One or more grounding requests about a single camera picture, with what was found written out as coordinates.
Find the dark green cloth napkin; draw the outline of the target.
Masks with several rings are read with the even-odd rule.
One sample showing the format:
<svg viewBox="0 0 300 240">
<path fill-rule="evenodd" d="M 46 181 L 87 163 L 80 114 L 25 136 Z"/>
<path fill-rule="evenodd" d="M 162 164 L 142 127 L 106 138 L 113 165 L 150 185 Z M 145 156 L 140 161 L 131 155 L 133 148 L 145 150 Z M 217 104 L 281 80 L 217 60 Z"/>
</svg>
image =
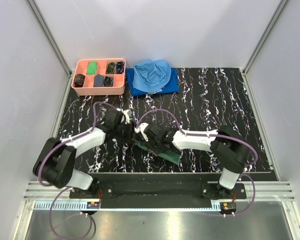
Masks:
<svg viewBox="0 0 300 240">
<path fill-rule="evenodd" d="M 156 157 L 160 157 L 160 158 L 167 160 L 175 165 L 180 164 L 181 155 L 176 152 L 173 152 L 171 150 L 156 150 L 155 151 L 155 150 L 148 148 L 146 145 L 144 145 L 143 143 L 141 143 L 139 141 L 137 141 L 135 144 L 142 150 L 148 151 L 148 152 L 152 153 L 153 155 L 155 155 Z"/>
</svg>

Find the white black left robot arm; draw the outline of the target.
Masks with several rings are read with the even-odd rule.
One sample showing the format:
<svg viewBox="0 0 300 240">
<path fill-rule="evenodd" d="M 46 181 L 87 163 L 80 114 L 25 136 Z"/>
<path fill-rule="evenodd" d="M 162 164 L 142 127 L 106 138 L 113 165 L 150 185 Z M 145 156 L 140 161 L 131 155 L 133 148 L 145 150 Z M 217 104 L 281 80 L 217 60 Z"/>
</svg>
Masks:
<svg viewBox="0 0 300 240">
<path fill-rule="evenodd" d="M 126 144 L 134 139 L 132 111 L 110 110 L 94 127 L 73 137 L 49 138 L 33 166 L 33 174 L 58 189 L 72 187 L 87 198 L 97 196 L 98 180 L 90 174 L 75 170 L 76 158 L 109 141 Z"/>
</svg>

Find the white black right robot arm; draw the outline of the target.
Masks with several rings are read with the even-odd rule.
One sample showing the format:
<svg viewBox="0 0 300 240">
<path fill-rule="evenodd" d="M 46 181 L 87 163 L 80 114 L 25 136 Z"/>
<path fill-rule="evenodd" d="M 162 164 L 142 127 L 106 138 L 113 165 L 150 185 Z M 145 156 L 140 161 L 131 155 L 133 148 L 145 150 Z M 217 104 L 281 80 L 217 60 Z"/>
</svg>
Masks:
<svg viewBox="0 0 300 240">
<path fill-rule="evenodd" d="M 213 154 L 220 162 L 221 176 L 216 186 L 202 190 L 202 195 L 211 200 L 234 198 L 236 182 L 244 172 L 249 156 L 253 155 L 255 161 L 258 159 L 256 150 L 240 134 L 228 127 L 188 131 L 141 123 L 134 131 L 136 144 L 141 149 L 176 165 L 180 163 L 181 150 L 191 149 Z"/>
</svg>

